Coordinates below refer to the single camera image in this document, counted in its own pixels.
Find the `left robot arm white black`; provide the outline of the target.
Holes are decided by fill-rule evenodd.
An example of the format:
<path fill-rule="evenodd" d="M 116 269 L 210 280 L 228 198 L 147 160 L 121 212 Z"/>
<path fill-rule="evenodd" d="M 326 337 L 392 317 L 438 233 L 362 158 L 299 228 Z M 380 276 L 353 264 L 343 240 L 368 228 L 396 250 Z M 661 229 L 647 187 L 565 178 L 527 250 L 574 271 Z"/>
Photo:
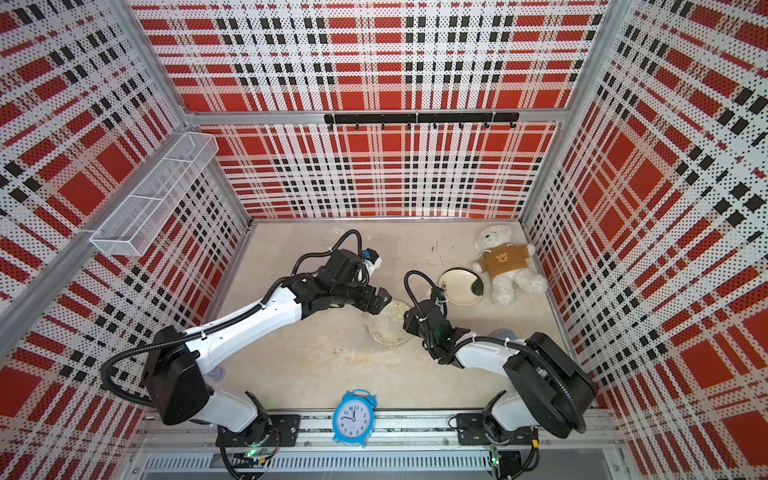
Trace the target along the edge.
<path fill-rule="evenodd" d="M 186 331 L 165 327 L 152 343 L 113 355 L 100 368 L 103 386 L 123 400 L 154 408 L 166 425 L 192 421 L 217 426 L 220 446 L 265 441 L 276 428 L 255 395 L 219 389 L 207 375 L 257 340 L 317 312 L 351 305 L 377 315 L 392 300 L 386 289 L 370 284 L 382 263 L 375 250 L 339 249 L 323 256 L 327 262 L 316 272 L 281 277 L 246 307 Z M 146 357 L 140 375 L 144 396 L 113 380 L 113 368 L 137 355 Z"/>

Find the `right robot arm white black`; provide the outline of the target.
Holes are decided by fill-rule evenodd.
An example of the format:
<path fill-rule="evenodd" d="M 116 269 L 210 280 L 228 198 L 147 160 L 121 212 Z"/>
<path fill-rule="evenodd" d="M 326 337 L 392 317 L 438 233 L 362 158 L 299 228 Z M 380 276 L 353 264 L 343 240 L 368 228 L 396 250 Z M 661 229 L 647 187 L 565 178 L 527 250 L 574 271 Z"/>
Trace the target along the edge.
<path fill-rule="evenodd" d="M 540 427 L 566 439 L 587 430 L 585 412 L 598 389 L 577 363 L 548 335 L 521 340 L 508 330 L 478 335 L 451 325 L 447 309 L 425 300 L 403 314 L 403 329 L 422 340 L 439 365 L 475 369 L 506 377 L 509 391 L 493 397 L 480 414 L 488 441 L 510 444 L 514 433 Z"/>

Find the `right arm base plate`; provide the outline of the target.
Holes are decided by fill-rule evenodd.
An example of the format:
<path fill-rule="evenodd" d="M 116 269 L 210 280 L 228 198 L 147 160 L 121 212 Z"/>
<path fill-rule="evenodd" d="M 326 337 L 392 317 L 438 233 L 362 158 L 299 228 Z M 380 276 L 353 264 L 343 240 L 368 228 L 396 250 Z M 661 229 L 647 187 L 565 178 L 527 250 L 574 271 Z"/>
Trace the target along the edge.
<path fill-rule="evenodd" d="M 478 412 L 459 413 L 449 420 L 462 446 L 525 446 L 538 440 L 538 430 L 522 427 L 504 430 L 489 415 Z"/>

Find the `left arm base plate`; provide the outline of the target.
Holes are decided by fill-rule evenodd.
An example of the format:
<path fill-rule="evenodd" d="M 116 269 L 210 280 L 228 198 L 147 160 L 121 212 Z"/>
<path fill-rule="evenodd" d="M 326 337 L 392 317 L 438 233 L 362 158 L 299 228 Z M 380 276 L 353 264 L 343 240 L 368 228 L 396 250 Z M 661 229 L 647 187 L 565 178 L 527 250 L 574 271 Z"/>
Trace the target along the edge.
<path fill-rule="evenodd" d="M 268 415 L 257 417 L 241 432 L 219 428 L 217 447 L 293 447 L 300 426 L 300 415 Z"/>

